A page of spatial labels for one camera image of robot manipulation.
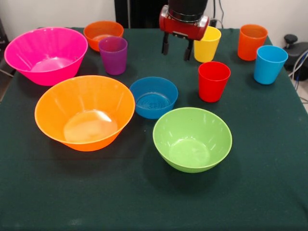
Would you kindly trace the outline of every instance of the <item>green bowl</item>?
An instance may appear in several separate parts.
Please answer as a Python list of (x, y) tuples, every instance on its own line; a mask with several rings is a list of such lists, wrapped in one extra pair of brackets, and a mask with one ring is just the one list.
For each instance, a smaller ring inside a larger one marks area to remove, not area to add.
[(153, 140), (168, 164), (188, 173), (209, 170), (232, 147), (227, 124), (214, 113), (194, 107), (178, 108), (160, 117)]

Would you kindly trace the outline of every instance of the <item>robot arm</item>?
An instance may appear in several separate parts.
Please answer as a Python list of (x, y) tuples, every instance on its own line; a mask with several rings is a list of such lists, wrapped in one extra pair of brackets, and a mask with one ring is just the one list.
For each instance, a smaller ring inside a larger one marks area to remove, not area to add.
[(165, 32), (162, 53), (168, 54), (168, 36), (185, 38), (188, 47), (184, 60), (189, 60), (193, 41), (201, 40), (209, 23), (209, 17), (204, 15), (208, 0), (168, 0), (169, 5), (163, 6), (159, 15), (159, 27)]

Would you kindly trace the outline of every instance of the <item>plastic bowl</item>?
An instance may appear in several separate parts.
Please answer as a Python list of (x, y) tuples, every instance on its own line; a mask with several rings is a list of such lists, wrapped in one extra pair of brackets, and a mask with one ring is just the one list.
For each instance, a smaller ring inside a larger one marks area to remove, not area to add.
[(47, 90), (35, 108), (35, 122), (48, 137), (79, 151), (109, 145), (134, 114), (132, 93), (104, 76), (80, 76)]
[(63, 27), (46, 27), (16, 37), (5, 61), (39, 85), (52, 86), (74, 77), (88, 49), (86, 38)]
[(153, 140), (168, 164), (188, 173), (209, 170), (221, 162), (232, 147), (227, 124), (217, 115), (194, 107), (164, 114), (154, 126)]
[(83, 34), (87, 38), (89, 46), (95, 51), (100, 51), (98, 44), (103, 38), (108, 36), (122, 37), (123, 32), (123, 26), (120, 23), (112, 21), (91, 23), (83, 30)]
[(136, 113), (147, 119), (158, 119), (172, 110), (179, 95), (171, 81), (160, 77), (139, 79), (129, 89), (136, 101)]

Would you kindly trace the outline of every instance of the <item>orange cup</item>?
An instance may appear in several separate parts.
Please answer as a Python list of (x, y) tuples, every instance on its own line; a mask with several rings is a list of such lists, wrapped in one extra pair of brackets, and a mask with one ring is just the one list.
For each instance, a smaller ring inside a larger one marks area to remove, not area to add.
[(83, 30), (84, 36), (87, 38), (89, 46), (100, 51), (99, 42), (108, 36), (123, 37), (124, 28), (120, 23), (112, 21), (98, 21), (91, 23)]
[(257, 49), (263, 46), (268, 31), (259, 25), (248, 24), (241, 27), (238, 56), (246, 61), (253, 61), (257, 58)]
[(134, 97), (123, 83), (104, 76), (79, 76), (47, 90), (34, 116), (48, 137), (78, 151), (95, 151), (114, 141), (134, 110)]

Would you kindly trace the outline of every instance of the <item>dark green tablecloth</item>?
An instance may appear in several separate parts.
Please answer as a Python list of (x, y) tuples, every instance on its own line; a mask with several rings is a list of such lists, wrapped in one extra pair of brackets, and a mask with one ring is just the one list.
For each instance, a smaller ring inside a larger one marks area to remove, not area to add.
[[(307, 230), (307, 113), (285, 71), (270, 86), (253, 80), (255, 63), (236, 54), (238, 34), (222, 30), (215, 60), (231, 77), (213, 104), (197, 95), (199, 63), (183, 61), (187, 41), (171, 37), (163, 56), (159, 30), (124, 34), (128, 66), (115, 79), (168, 78), (179, 89), (176, 108), (204, 108), (229, 125), (230, 154), (200, 174), (167, 165), (152, 141), (155, 121), (138, 115), (96, 152), (49, 139), (33, 116), (47, 87), (16, 74), (0, 105), (0, 230)], [(86, 74), (107, 75), (90, 48), (78, 73)]]

